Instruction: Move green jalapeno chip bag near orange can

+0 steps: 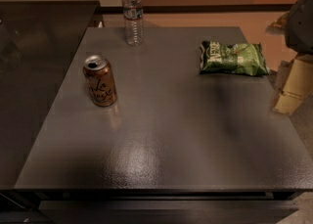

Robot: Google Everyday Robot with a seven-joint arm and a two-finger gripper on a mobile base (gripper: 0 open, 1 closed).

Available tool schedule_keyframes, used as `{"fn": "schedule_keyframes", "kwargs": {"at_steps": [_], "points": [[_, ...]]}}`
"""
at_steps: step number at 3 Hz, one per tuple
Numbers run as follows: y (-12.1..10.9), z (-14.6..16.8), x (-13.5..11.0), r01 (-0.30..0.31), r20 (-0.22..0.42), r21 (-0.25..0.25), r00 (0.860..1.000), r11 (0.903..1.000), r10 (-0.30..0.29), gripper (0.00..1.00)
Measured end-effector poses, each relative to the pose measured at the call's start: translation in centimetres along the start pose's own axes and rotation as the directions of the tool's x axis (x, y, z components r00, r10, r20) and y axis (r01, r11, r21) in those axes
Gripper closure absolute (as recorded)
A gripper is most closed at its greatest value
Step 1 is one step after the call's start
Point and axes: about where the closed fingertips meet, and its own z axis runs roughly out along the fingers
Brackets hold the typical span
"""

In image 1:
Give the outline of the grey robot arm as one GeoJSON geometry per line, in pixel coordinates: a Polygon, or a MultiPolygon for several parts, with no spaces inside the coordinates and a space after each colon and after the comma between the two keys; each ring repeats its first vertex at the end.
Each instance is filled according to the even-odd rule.
{"type": "Polygon", "coordinates": [[[272,22],[269,33],[282,33],[288,48],[296,52],[278,68],[271,110],[293,114],[313,92],[313,0],[297,0],[272,22]]]}

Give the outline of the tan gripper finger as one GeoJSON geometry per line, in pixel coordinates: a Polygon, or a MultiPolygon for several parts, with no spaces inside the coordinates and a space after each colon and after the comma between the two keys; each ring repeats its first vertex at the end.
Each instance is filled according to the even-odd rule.
{"type": "Polygon", "coordinates": [[[302,102],[303,97],[295,92],[276,89],[271,108],[281,114],[293,114],[302,102]]]}
{"type": "Polygon", "coordinates": [[[277,88],[284,94],[304,99],[313,91],[313,56],[297,54],[291,62],[282,61],[277,88]]]}

